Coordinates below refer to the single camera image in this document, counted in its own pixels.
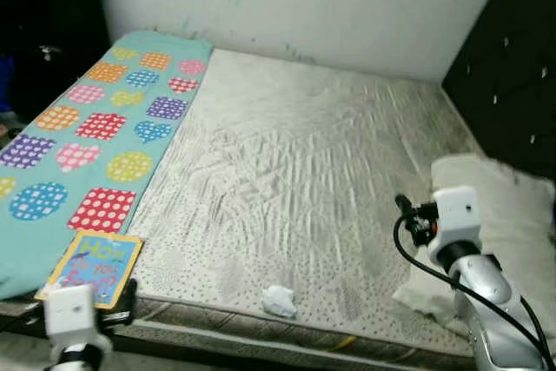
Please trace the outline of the how do you feel book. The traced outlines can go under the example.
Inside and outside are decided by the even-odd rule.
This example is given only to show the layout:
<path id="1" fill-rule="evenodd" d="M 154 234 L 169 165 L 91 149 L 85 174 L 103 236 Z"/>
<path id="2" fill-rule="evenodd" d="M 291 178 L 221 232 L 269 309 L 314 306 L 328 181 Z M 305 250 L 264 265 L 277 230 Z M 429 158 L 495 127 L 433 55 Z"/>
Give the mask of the how do you feel book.
<path id="1" fill-rule="evenodd" d="M 44 301 L 60 288 L 90 285 L 96 307 L 110 310 L 122 299 L 142 247 L 140 237 L 80 229 L 35 298 Z"/>

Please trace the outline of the white pillow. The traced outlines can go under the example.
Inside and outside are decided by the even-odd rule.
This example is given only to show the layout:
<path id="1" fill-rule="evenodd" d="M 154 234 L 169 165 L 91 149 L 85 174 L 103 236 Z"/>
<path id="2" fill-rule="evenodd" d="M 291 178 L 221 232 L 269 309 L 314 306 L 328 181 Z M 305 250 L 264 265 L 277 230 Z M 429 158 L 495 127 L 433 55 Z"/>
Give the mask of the white pillow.
<path id="1" fill-rule="evenodd" d="M 434 191 L 476 189 L 483 252 L 497 257 L 509 281 L 539 317 L 548 342 L 554 344 L 553 182 L 477 154 L 444 156 L 433 161 L 430 174 Z M 467 335 L 465 323 L 457 318 L 452 288 L 419 268 L 409 268 L 392 298 L 457 335 Z"/>

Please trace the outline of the teal sheet with colourful shapes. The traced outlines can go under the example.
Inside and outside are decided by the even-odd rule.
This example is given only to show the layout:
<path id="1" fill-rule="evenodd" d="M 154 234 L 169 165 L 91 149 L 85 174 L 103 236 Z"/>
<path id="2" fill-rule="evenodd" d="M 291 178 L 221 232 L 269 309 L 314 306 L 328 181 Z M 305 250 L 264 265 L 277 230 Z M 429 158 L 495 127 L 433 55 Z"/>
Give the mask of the teal sheet with colourful shapes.
<path id="1" fill-rule="evenodd" d="M 126 233 L 212 52 L 123 35 L 0 149 L 0 300 L 42 288 L 76 233 Z"/>

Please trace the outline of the white quilted mattress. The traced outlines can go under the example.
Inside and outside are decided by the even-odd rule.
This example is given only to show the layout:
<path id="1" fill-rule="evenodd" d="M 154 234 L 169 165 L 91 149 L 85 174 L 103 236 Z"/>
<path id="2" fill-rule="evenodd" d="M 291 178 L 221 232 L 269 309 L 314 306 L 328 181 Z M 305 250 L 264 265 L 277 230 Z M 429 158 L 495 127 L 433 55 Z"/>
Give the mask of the white quilted mattress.
<path id="1" fill-rule="evenodd" d="M 468 343 L 392 298 L 397 194 L 477 154 L 436 86 L 215 50 L 129 231 L 142 237 L 136 320 L 150 350 L 344 371 L 473 371 Z M 270 285 L 297 315 L 262 310 Z"/>

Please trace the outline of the dark tufted headboard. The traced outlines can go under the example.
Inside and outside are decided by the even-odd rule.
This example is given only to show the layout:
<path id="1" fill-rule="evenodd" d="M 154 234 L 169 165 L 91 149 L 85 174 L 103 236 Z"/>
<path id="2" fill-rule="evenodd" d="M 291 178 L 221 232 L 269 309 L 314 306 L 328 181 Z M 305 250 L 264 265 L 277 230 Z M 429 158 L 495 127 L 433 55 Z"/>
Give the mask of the dark tufted headboard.
<path id="1" fill-rule="evenodd" d="M 552 180 L 556 0 L 487 0 L 441 82 L 486 156 Z"/>

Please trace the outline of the dark cabinet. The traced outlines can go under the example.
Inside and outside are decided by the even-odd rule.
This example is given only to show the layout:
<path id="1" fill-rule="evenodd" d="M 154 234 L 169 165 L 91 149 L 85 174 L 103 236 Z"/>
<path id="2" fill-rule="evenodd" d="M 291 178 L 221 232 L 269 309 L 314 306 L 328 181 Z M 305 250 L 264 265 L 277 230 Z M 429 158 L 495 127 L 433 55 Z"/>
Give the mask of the dark cabinet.
<path id="1" fill-rule="evenodd" d="M 109 45 L 103 0 L 0 0 L 0 114 L 30 123 Z"/>

